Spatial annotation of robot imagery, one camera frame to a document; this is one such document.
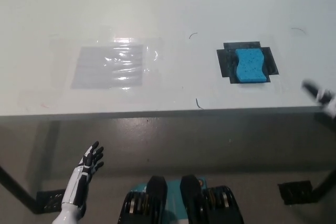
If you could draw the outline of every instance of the robot finger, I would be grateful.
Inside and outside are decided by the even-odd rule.
[[[97,156],[98,154],[102,153],[103,150],[104,150],[104,147],[102,146],[102,147],[100,147],[98,150],[94,151],[94,152],[93,152],[94,157]]]
[[[96,165],[96,163],[97,163],[98,161],[100,161],[103,157],[104,157],[104,153],[100,153],[100,154],[98,154],[98,155],[94,158],[94,160],[93,160],[93,164]]]
[[[92,175],[95,174],[95,173],[98,171],[98,169],[99,169],[100,167],[102,167],[103,165],[104,165],[104,162],[99,162],[99,163],[97,163],[97,164],[92,168],[91,174],[92,174]]]

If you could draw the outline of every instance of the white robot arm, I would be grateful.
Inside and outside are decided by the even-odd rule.
[[[89,183],[94,173],[103,166],[99,162],[103,158],[103,147],[95,150],[99,142],[95,142],[84,154],[78,166],[73,170],[62,200],[62,211],[52,224],[77,224],[86,211],[86,199]]]

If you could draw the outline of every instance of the transparent plastic sheet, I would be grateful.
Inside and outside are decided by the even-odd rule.
[[[141,86],[159,56],[160,40],[116,38],[83,45],[72,89],[111,89]]]

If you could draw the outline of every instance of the black bracket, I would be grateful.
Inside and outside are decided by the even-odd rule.
[[[336,185],[336,169],[313,189],[309,180],[279,184],[285,205],[310,204],[319,202]]]
[[[65,189],[38,191],[34,199],[17,181],[0,166],[0,184],[36,215],[60,212]]]

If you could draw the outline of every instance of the white surface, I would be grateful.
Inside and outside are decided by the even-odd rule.
[[[196,98],[214,110],[307,107],[315,103],[300,90],[304,78],[336,90],[336,0],[1,2],[1,116],[199,110]],[[71,89],[81,46],[113,38],[159,41],[142,85]],[[230,84],[216,50],[255,40],[271,47],[280,75]]]

